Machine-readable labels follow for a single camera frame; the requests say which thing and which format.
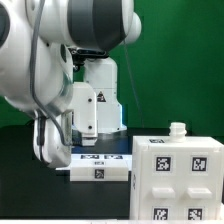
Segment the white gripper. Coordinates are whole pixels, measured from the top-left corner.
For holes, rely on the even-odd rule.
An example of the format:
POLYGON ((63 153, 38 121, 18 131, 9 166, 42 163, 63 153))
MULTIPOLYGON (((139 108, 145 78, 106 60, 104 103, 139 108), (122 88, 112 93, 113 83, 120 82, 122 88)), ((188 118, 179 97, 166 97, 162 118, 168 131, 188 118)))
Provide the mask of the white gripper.
POLYGON ((71 163, 72 114, 64 113, 56 118, 66 145, 55 124, 40 111, 34 121, 33 149, 35 156, 49 168, 67 167, 71 163))

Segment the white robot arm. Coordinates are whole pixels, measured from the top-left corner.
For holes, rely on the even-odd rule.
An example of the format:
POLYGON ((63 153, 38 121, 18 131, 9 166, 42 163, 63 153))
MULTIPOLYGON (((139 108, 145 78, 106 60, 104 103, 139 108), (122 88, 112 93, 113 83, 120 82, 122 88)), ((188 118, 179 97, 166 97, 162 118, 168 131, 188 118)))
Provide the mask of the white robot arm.
POLYGON ((0 97, 34 119, 46 166, 71 163, 73 127, 97 137, 96 94, 73 81, 72 53, 101 56, 140 30, 134 0, 0 0, 0 97))

